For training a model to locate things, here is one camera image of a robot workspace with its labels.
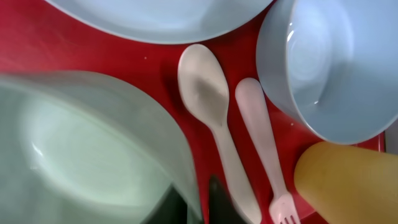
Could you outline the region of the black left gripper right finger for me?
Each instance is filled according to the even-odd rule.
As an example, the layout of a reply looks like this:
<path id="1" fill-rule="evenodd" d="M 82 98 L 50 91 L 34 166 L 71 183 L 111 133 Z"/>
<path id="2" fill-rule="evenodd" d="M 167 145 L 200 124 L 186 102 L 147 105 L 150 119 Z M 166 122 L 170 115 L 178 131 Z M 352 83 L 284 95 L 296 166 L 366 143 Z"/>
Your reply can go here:
<path id="1" fill-rule="evenodd" d="M 232 201 L 225 188 L 212 175 L 209 179 L 209 224 L 245 224 L 233 207 Z"/>

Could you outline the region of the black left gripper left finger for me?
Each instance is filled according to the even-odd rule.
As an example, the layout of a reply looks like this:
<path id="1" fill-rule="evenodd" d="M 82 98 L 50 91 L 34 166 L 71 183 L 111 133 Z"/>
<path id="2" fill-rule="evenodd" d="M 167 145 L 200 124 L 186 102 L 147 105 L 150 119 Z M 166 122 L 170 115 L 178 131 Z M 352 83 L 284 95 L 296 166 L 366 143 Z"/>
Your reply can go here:
<path id="1" fill-rule="evenodd" d="M 142 224 L 187 224 L 187 203 L 173 185 Z"/>

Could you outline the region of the green bowl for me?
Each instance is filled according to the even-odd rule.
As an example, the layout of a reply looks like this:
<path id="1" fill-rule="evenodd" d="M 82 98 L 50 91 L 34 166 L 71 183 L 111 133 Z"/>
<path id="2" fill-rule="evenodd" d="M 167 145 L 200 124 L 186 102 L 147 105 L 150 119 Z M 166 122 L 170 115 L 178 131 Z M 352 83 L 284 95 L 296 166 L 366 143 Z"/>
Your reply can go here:
<path id="1" fill-rule="evenodd" d="M 201 223 L 176 120 L 102 73 L 1 74 L 1 222 L 142 223 L 173 185 Z"/>

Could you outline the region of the yellow plastic cup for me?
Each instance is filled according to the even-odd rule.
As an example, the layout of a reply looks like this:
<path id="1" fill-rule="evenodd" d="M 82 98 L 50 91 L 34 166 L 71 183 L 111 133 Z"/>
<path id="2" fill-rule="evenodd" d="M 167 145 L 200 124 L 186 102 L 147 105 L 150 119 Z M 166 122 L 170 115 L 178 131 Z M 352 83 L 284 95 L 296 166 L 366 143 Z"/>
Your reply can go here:
<path id="1" fill-rule="evenodd" d="M 397 223 L 397 156 L 329 142 L 295 166 L 299 195 L 328 223 Z"/>

